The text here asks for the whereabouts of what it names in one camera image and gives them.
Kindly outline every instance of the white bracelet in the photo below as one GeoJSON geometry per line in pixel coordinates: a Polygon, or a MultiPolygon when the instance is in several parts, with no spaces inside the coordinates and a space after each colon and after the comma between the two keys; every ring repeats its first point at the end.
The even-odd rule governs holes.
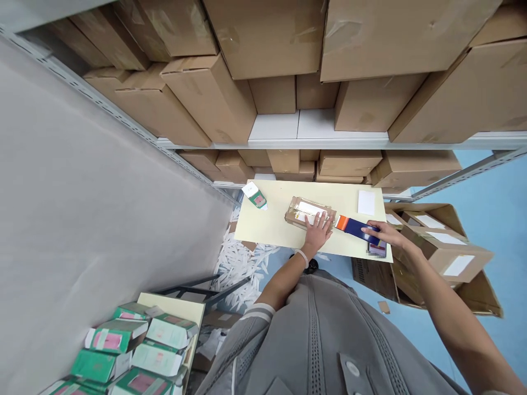
{"type": "Polygon", "coordinates": [[[307,257],[304,254],[304,252],[302,250],[295,250],[295,252],[298,252],[300,255],[304,257],[304,260],[306,261],[306,269],[307,269],[309,267],[309,261],[307,260],[307,257]]]}

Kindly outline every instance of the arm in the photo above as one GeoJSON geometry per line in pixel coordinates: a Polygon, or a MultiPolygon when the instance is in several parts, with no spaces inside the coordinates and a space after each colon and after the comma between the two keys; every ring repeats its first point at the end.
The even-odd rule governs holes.
{"type": "MultiPolygon", "coordinates": [[[[318,214],[315,216],[313,225],[309,225],[307,218],[304,219],[307,226],[306,241],[300,250],[306,255],[308,262],[313,259],[333,233],[329,230],[333,217],[330,217],[322,226],[323,221],[319,221],[318,216],[318,214]]],[[[255,303],[269,304],[276,311],[284,307],[286,299],[295,289],[305,268],[304,257],[296,253],[275,273],[255,303]]]]}
{"type": "Polygon", "coordinates": [[[422,251],[384,222],[368,221],[380,232],[362,228],[401,248],[408,258],[408,269],[417,279],[419,290],[448,353],[474,394],[495,390],[525,395],[527,389],[509,366],[478,319],[435,271],[422,251]]]}

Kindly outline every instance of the person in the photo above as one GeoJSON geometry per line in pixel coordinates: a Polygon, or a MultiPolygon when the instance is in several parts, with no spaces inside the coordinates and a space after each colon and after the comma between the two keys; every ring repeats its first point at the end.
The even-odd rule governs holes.
{"type": "MultiPolygon", "coordinates": [[[[306,221],[304,246],[230,329],[197,394],[465,394],[353,289],[303,275],[333,221],[306,221]]],[[[362,231],[404,251],[431,319],[474,394],[527,390],[485,329],[421,250],[384,222],[362,231]]]]}

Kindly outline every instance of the sleeve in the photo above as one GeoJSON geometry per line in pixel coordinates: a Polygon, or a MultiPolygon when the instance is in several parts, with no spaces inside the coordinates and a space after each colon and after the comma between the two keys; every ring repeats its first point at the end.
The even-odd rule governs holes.
{"type": "Polygon", "coordinates": [[[265,303],[249,307],[231,329],[196,395],[233,393],[260,349],[274,309],[265,303]]]}

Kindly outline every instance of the white wall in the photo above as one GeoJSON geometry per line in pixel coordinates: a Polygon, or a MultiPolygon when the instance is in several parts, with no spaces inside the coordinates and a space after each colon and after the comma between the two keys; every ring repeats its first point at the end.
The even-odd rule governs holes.
{"type": "Polygon", "coordinates": [[[90,325],[210,275],[232,205],[0,41],[0,392],[69,372],[90,325]]]}

